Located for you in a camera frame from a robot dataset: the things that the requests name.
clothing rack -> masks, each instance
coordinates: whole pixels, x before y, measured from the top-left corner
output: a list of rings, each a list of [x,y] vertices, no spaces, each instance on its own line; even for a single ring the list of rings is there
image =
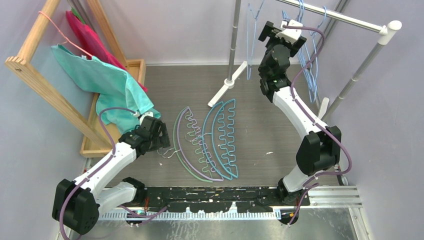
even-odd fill
[[[58,8],[60,1],[46,0],[41,11],[51,18]],[[146,74],[146,63],[144,59],[126,59],[100,1],[87,0],[87,2],[112,53],[136,81],[144,84]],[[45,16],[39,14],[17,55],[8,57],[4,64],[84,134],[80,150],[81,155],[87,158],[103,157],[110,152],[112,146],[107,140],[96,114],[96,102],[99,94],[94,94],[91,110],[88,119],[86,119],[31,64],[31,60],[49,23],[49,20]],[[106,128],[113,139],[117,141],[121,134],[116,125],[111,123]]]
[[[297,0],[277,0],[277,1],[291,5],[291,6],[295,6],[298,8],[301,7],[301,3]],[[320,15],[325,14],[327,17],[335,21],[341,21],[341,22],[356,26],[358,28],[369,30],[374,33],[378,33],[381,36],[378,39],[377,43],[372,48],[372,50],[368,53],[368,55],[366,56],[362,64],[358,67],[358,69],[355,71],[353,76],[349,79],[349,81],[346,83],[344,88],[341,90],[338,96],[334,99],[330,107],[326,109],[327,106],[325,106],[325,108],[321,106],[319,115],[322,114],[321,111],[324,111],[324,113],[322,114],[323,115],[322,120],[327,121],[330,118],[331,114],[336,110],[336,108],[343,101],[343,99],[345,99],[346,95],[349,93],[349,91],[352,89],[355,83],[359,81],[361,75],[368,68],[368,66],[371,64],[374,58],[378,55],[381,49],[385,45],[387,45],[390,42],[390,40],[393,38],[393,36],[396,34],[396,32],[402,28],[402,23],[398,20],[393,20],[389,22],[387,25],[380,26],[380,25],[362,21],[350,16],[343,15],[336,11],[324,10],[322,7],[317,7],[311,4],[303,3],[302,6],[305,10],[309,12],[320,14]]]

clothes hanger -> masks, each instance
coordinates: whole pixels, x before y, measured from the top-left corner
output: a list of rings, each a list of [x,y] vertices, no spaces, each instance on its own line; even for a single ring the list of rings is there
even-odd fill
[[[62,35],[62,37],[66,40],[64,43],[62,43],[62,44],[65,44],[65,43],[70,43],[70,44],[72,44],[74,47],[76,47],[77,49],[79,49],[79,50],[81,50],[83,53],[85,53],[87,56],[89,56],[90,58],[93,58],[93,55],[92,54],[90,54],[88,51],[86,51],[86,50],[84,50],[84,49],[82,49],[81,47],[79,47],[78,45],[76,45],[75,43],[73,43],[71,40],[69,40],[69,38],[67,38],[66,36],[65,36],[65,34],[59,29],[59,27],[56,25],[56,23],[55,22],[53,22],[53,20],[49,17],[49,16],[47,16],[47,14],[45,14],[44,12],[42,12],[42,11],[39,11],[38,12],[39,14],[42,14],[44,17],[46,17],[50,22],[51,22],[51,24],[53,24],[53,26],[57,29],[57,31],[59,31],[59,33]]]

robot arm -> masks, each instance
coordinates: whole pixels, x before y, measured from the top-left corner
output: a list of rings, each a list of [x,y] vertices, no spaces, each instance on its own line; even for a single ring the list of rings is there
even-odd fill
[[[284,25],[299,26],[302,24],[290,20],[283,21]],[[304,188],[304,184],[318,172],[325,171],[339,163],[340,147],[318,127],[299,108],[294,101],[291,91],[291,82],[286,71],[290,66],[290,57],[294,57],[306,42],[301,36],[301,30],[285,28],[281,30],[274,27],[272,22],[267,22],[263,28],[259,40],[265,41],[265,56],[263,57],[258,71],[260,89],[268,100],[274,103],[288,117],[300,136],[301,144],[296,154],[296,166],[284,178],[280,179],[277,186],[277,194],[282,202],[292,202]],[[333,134],[338,140],[341,132],[337,126],[328,127],[321,121],[300,99],[293,89],[295,98],[304,107],[305,111],[312,116],[316,123]]]
[[[96,165],[73,181],[63,179],[56,188],[52,217],[59,220],[62,205],[75,186],[88,179],[90,173],[100,168],[110,157],[111,160],[81,185],[65,209],[63,223],[79,234],[88,233],[99,216],[124,203],[143,203],[146,198],[145,185],[131,177],[117,186],[104,190],[106,185],[127,165],[146,152],[169,147],[166,124],[147,112],[139,117],[140,125],[124,133],[110,151]]]

red cloth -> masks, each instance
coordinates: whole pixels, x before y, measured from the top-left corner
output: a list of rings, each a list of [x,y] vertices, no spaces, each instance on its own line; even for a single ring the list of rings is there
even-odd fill
[[[96,56],[104,63],[111,64],[123,70],[127,70],[103,45],[97,33],[88,25],[83,24],[71,11],[66,11],[66,19],[76,38],[81,43],[81,47]],[[147,88],[138,82],[141,88],[147,92]]]

wooden frame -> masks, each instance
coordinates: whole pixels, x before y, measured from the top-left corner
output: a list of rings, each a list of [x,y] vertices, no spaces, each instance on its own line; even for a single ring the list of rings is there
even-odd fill
[[[87,1],[101,30],[104,32],[113,54],[138,82],[144,84],[144,76],[146,74],[145,61],[143,59],[127,60],[125,58],[99,0]],[[60,0],[46,0],[41,11],[43,11],[47,16],[52,17],[58,8],[59,3]],[[84,157],[103,157],[110,152],[112,146],[106,138],[105,133],[100,128],[96,115],[96,101],[99,94],[94,94],[89,117],[88,119],[85,119],[49,83],[49,81],[47,81],[47,79],[45,79],[43,75],[31,65],[31,60],[49,23],[49,20],[45,16],[39,14],[17,56],[8,57],[4,64],[84,134],[80,150],[80,153]],[[120,137],[120,133],[118,132],[116,125],[111,123],[106,126],[106,128],[110,131],[113,139],[117,141]]]

